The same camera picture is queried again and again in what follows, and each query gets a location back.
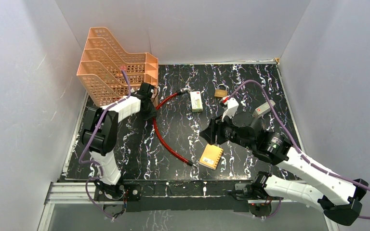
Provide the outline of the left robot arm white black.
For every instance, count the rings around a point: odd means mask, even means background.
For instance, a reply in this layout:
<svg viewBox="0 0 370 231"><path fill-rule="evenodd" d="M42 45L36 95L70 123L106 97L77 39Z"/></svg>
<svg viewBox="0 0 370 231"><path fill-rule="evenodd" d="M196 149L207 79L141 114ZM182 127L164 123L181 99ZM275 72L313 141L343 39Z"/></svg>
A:
<svg viewBox="0 0 370 231"><path fill-rule="evenodd" d="M109 199L119 200L125 193L122 173L113 151L117 144L119 124L136 113L140 113L144 119L155 116L157 111L152 98L157 90L149 83L142 83L138 90L118 101L102 107L91 107L87 111L80 136L85 145L82 155L90 154L92 163L99 171L94 183Z"/></svg>

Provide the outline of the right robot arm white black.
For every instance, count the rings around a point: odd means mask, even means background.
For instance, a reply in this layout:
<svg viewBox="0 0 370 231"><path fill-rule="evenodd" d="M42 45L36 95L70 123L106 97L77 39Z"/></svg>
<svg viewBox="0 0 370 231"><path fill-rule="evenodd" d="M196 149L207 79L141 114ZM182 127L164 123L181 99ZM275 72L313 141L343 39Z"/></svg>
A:
<svg viewBox="0 0 370 231"><path fill-rule="evenodd" d="M288 138L264 130L260 119L252 114L242 112L233 117L212 118L199 135L211 145L227 141L238 144L259 160L287 170L305 181L304 184L297 183L261 171L251 185L242 187L237 184L232 191L233 197L289 199L311 206L344 226L352 225L360 217L360 201L366 194L362 186L368 185L366 181L357 179L350 183L333 177L328 170L316 167L312 158L298 153Z"/></svg>

